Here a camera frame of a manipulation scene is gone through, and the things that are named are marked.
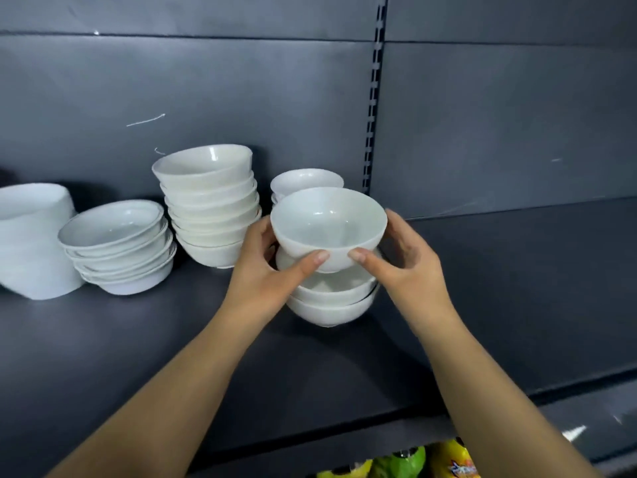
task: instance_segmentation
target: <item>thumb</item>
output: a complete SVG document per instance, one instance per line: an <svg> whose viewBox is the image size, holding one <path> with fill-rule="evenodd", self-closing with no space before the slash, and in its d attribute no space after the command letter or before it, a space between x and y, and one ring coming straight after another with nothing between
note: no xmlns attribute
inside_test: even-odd
<svg viewBox="0 0 637 478"><path fill-rule="evenodd" d="M385 287L390 286L395 271L398 270L394 265L377 257L374 252L364 248L350 250L348 256L376 277Z"/></svg>
<svg viewBox="0 0 637 478"><path fill-rule="evenodd" d="M316 250L281 272L285 289L292 292L329 258L327 250Z"/></svg>

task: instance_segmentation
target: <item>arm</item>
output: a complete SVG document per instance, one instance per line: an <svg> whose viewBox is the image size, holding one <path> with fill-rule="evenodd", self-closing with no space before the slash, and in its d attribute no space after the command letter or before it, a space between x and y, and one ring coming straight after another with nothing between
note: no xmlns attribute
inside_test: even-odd
<svg viewBox="0 0 637 478"><path fill-rule="evenodd" d="M350 256L386 287L423 345L449 414L485 478L599 477L505 374L462 323L440 260L400 216L387 233L404 257L397 268L373 253Z"/></svg>
<svg viewBox="0 0 637 478"><path fill-rule="evenodd" d="M269 217L247 232L226 298L210 323L120 410L48 475L183 477L244 352L287 297L329 254L315 252L284 272L265 253Z"/></svg>

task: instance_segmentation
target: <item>person's right arm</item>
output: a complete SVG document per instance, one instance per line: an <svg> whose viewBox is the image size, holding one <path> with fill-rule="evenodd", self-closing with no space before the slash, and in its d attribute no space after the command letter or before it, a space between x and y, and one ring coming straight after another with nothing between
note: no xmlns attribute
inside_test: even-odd
<svg viewBox="0 0 637 478"><path fill-rule="evenodd" d="M483 478L601 476L522 393L462 323L440 260L408 223L387 211L404 267L363 249L350 256L387 289L422 343L443 400Z"/></svg>

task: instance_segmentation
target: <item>shelf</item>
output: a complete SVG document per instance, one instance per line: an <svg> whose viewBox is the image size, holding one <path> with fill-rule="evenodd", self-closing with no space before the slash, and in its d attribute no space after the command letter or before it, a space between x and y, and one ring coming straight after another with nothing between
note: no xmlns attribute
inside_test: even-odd
<svg viewBox="0 0 637 478"><path fill-rule="evenodd" d="M413 222L469 328L563 430L605 423L608 400L634 406L636 215L637 199L619 199ZM138 296L0 291L0 474L41 475L72 450L205 326L229 277L185 260ZM192 469L303 475L452 436L401 323L384 294L333 329L284 309L241 361ZM637 443L632 429L618 449Z"/></svg>

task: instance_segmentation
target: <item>white scratch mark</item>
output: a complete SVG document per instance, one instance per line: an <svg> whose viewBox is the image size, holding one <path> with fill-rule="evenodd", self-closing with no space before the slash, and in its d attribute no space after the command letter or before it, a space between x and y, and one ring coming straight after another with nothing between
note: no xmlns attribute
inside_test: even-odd
<svg viewBox="0 0 637 478"><path fill-rule="evenodd" d="M481 201L481 199L474 199L473 201L466 202L466 203L461 204L460 206L457 206L455 208L446 209L445 211L441 211L440 213L436 213L434 216L448 215L450 213L454 213L458 209L462 209L462 208L466 208L467 206L473 206L474 204L478 204L478 203L480 203L480 201Z"/></svg>
<svg viewBox="0 0 637 478"><path fill-rule="evenodd" d="M140 120L139 122L133 122L132 124L126 124L126 127L131 127L132 125L138 125L138 124L146 124L147 122L153 122L154 120L161 119L162 117L165 117L165 116L166 116L166 114L162 114L162 115L158 115L157 117L154 117L152 119Z"/></svg>
<svg viewBox="0 0 637 478"><path fill-rule="evenodd" d="M575 441L580 434L584 433L586 431L586 426L579 426L578 428L575 428L573 430L568 430L562 433L562 435L564 436L564 438L568 439L570 442Z"/></svg>

